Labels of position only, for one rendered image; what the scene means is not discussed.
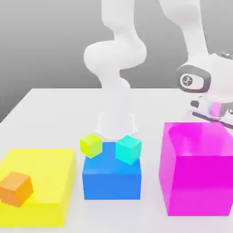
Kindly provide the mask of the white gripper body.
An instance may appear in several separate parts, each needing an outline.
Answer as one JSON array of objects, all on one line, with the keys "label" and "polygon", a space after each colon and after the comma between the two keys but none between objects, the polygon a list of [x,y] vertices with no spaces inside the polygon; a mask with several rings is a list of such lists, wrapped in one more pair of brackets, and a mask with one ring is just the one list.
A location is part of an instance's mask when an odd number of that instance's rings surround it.
[{"label": "white gripper body", "polygon": [[192,115],[195,117],[204,119],[209,122],[220,122],[222,123],[226,128],[233,130],[233,107],[224,107],[221,111],[223,114],[220,117],[211,116],[207,112],[204,112],[200,108],[195,107],[189,107],[189,110],[192,112]]}]

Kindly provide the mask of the small cyan cube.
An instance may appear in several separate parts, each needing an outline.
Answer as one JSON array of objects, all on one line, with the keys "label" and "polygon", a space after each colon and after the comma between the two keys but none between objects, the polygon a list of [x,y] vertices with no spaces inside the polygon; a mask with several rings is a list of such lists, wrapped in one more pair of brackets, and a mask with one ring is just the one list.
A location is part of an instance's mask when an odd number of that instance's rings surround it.
[{"label": "small cyan cube", "polygon": [[116,159],[129,165],[140,158],[141,152],[142,141],[129,135],[124,136],[115,144]]}]

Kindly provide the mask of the small lime green cube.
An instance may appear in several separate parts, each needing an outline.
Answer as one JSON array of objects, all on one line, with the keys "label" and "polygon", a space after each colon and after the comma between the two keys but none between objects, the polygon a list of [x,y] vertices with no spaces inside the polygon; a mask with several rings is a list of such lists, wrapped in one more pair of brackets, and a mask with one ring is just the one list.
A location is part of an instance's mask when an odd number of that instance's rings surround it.
[{"label": "small lime green cube", "polygon": [[80,139],[80,150],[88,158],[102,153],[102,139],[95,134],[89,134]]}]

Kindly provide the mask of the small orange cube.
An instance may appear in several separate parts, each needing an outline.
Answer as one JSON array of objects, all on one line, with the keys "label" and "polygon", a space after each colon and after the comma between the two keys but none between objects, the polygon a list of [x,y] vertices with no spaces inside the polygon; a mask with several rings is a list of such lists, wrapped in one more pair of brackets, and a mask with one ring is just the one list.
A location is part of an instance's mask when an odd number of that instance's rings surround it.
[{"label": "small orange cube", "polygon": [[20,207],[33,193],[31,177],[19,172],[10,172],[0,181],[0,201]]}]

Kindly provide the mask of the large magenta box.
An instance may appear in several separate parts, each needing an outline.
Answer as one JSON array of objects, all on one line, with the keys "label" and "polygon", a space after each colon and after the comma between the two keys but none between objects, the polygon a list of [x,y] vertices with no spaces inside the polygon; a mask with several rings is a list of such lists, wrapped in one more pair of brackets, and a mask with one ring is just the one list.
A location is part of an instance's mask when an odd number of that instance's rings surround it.
[{"label": "large magenta box", "polygon": [[233,136],[218,122],[166,122],[159,181],[168,216],[228,216]]}]

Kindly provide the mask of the large blue box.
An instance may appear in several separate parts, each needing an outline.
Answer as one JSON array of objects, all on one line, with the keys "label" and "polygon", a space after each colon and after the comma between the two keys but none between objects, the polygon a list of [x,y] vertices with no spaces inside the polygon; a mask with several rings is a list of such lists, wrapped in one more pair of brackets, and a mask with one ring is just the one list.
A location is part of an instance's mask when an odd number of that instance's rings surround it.
[{"label": "large blue box", "polygon": [[115,156],[115,142],[103,142],[102,153],[85,158],[82,170],[85,200],[139,200],[142,172],[140,161],[132,165]]}]

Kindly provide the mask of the large yellow box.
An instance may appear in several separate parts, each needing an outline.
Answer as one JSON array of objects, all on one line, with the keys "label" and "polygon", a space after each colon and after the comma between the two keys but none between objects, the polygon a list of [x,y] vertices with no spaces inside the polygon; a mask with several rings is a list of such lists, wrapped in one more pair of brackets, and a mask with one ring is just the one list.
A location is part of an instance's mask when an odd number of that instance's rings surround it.
[{"label": "large yellow box", "polygon": [[63,227],[76,176],[74,149],[10,149],[0,180],[10,172],[29,175],[32,195],[19,208],[0,201],[0,227]]}]

